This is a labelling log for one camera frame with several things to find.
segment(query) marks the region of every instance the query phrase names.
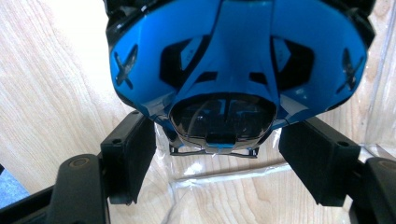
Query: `black plastic part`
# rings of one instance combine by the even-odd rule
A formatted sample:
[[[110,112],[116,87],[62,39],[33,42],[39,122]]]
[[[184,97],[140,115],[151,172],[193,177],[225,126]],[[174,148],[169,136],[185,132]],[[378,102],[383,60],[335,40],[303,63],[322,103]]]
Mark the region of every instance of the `black plastic part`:
[[[0,223],[45,223],[52,187],[0,209]]]
[[[396,223],[396,161],[367,160],[362,180],[378,223]]]
[[[204,72],[197,78],[195,83],[214,81],[216,80],[217,77],[218,77],[218,72]]]
[[[47,223],[109,223],[99,159],[90,154],[73,157],[59,168]]]
[[[321,0],[322,2],[340,11],[347,11],[351,8],[358,8],[366,16],[373,11],[375,0]]]
[[[169,2],[170,0],[104,0],[108,16],[106,37],[109,51],[146,14]]]
[[[355,169],[348,176],[346,181],[346,193],[352,198],[354,206],[357,211],[372,211],[369,197],[367,196],[366,189],[363,185],[362,172],[364,163],[357,161]]]
[[[221,103],[219,101],[225,102],[225,112],[220,113],[221,111]],[[203,111],[203,105],[206,108],[209,108],[211,113],[218,113],[218,116],[203,114],[203,119],[200,120],[202,122],[204,128],[194,129],[189,128],[190,123],[193,116]],[[237,112],[246,112],[250,111],[255,113],[254,116],[249,113],[238,114]],[[240,119],[243,117],[244,122],[228,122],[228,120],[232,120],[232,117]],[[170,112],[170,118],[173,123],[173,126],[176,127],[176,131],[183,135],[186,139],[189,138],[189,142],[202,146],[205,142],[197,139],[205,139],[208,134],[234,134],[237,138],[245,138],[246,146],[248,146],[248,142],[251,142],[252,139],[260,137],[261,134],[268,132],[271,123],[275,119],[276,116],[276,106],[274,103],[261,98],[256,95],[249,95],[244,93],[229,93],[229,92],[218,92],[213,94],[202,94],[193,96],[191,98],[185,99],[177,103]],[[250,136],[242,136],[242,130],[247,128],[250,133]]]
[[[2,164],[0,164],[0,174],[2,174],[4,171],[4,166],[2,166]]]
[[[262,85],[267,85],[268,84],[267,78],[265,77],[264,73],[251,72],[249,74],[248,78],[250,79],[250,81],[254,81],[254,82],[260,83]]]
[[[312,118],[283,128],[279,150],[317,203],[343,205],[361,147]]]
[[[248,151],[248,154],[240,154],[240,153],[235,153],[232,152],[230,154],[218,154],[220,156],[234,156],[234,157],[239,157],[239,158],[245,158],[245,159],[257,159],[257,155],[259,155],[259,147],[256,147],[254,149],[251,149]],[[195,156],[195,155],[210,155],[213,156],[213,153],[207,153],[204,149],[201,150],[196,150],[196,151],[189,151],[189,152],[179,152],[178,148],[169,146],[169,153],[171,156]]]
[[[137,202],[154,156],[154,123],[138,111],[130,113],[101,144],[111,203]]]
[[[290,51],[290,57],[285,67],[281,71],[278,71],[276,65],[277,49],[274,45],[274,37],[271,41],[271,53],[274,68],[276,70],[277,87],[283,91],[303,85],[307,82],[311,77],[311,71],[314,65],[314,51],[289,40],[284,40]]]
[[[349,219],[351,224],[376,224],[373,210],[361,208],[356,202],[352,203],[349,209]]]
[[[203,36],[200,46],[196,50],[191,62],[181,69],[181,51],[186,48],[191,39],[187,39],[166,47],[161,55],[160,79],[176,89],[180,89],[190,76],[192,70],[204,56],[210,43],[208,35]]]
[[[234,133],[208,133],[205,138],[208,144],[235,144]]]
[[[357,8],[350,9],[346,12],[346,15],[352,21],[359,34],[361,35],[361,39],[363,40],[365,47],[367,49],[370,48],[375,37],[375,31],[373,29],[373,26],[367,19],[367,15],[362,13],[362,11]]]

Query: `wooden table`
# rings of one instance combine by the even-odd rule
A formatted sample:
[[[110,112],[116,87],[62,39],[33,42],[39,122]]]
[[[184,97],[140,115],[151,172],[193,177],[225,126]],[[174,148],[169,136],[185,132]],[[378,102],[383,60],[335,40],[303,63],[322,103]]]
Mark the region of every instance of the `wooden table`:
[[[388,149],[396,147],[396,23],[390,21],[395,13],[394,1],[377,2],[370,17],[376,38],[358,91],[319,116],[357,143]],[[111,84],[106,21],[99,0],[0,5],[0,163],[31,193],[52,185],[66,159],[97,154],[99,144],[132,111]],[[110,206],[113,223],[347,222],[347,205],[315,205],[287,165],[264,172],[262,167],[283,161],[276,135],[257,160],[243,160],[171,158],[159,134],[139,203]],[[242,172],[243,178],[209,177],[232,172]],[[180,185],[187,177],[198,182]]]

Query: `drone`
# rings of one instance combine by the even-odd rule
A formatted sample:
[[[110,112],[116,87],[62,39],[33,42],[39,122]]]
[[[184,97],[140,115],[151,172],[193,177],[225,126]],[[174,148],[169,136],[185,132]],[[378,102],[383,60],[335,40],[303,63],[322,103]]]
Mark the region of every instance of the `drone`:
[[[135,111],[99,155],[65,161],[53,187],[1,209],[2,222],[109,223],[107,198],[137,202],[154,124],[172,156],[248,159],[282,128],[279,151],[317,203],[349,195],[358,223],[395,222],[396,161],[359,161],[359,145],[315,118],[359,86],[374,0],[104,2],[112,83]]]

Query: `clear plastic film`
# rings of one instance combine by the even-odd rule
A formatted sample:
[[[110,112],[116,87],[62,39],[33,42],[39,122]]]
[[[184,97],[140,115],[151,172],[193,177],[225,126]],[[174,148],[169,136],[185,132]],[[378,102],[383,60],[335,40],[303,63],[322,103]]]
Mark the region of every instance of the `clear plastic film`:
[[[395,14],[394,1],[376,2],[364,78],[348,102],[319,116],[361,145],[361,161],[396,157]],[[156,132],[157,152],[138,203],[111,205],[111,213],[122,214],[112,217],[114,223],[350,223],[350,198],[343,207],[316,204],[285,163],[278,150],[281,130],[261,145],[258,159],[172,157],[162,128]]]

